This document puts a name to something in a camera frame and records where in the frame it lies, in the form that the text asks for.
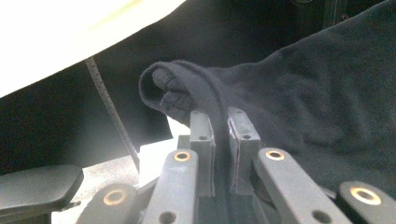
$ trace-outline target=gray padded armrest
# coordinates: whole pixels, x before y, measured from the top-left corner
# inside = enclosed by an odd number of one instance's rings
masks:
[[[82,170],[72,165],[47,166],[0,176],[0,222],[65,207],[83,178]]]

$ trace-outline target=dark cloth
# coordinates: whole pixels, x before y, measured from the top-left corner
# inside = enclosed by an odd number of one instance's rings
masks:
[[[194,108],[205,111],[216,160],[227,161],[227,108],[234,106],[247,112],[264,146],[287,150],[321,186],[336,191],[359,180],[396,197],[396,1],[259,63],[155,63],[139,85],[146,105],[183,123]]]

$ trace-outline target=black surface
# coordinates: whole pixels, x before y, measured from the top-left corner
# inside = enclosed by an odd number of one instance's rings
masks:
[[[366,10],[381,2],[384,2],[384,0],[364,0],[359,1],[358,4],[357,1],[347,0],[346,14],[348,15],[348,17],[356,16],[363,10]]]
[[[51,222],[51,214],[45,214],[38,217],[28,217],[23,220],[13,221],[8,224],[49,224]]]
[[[0,176],[0,220],[46,214],[66,206],[84,174],[71,165],[48,166]]]

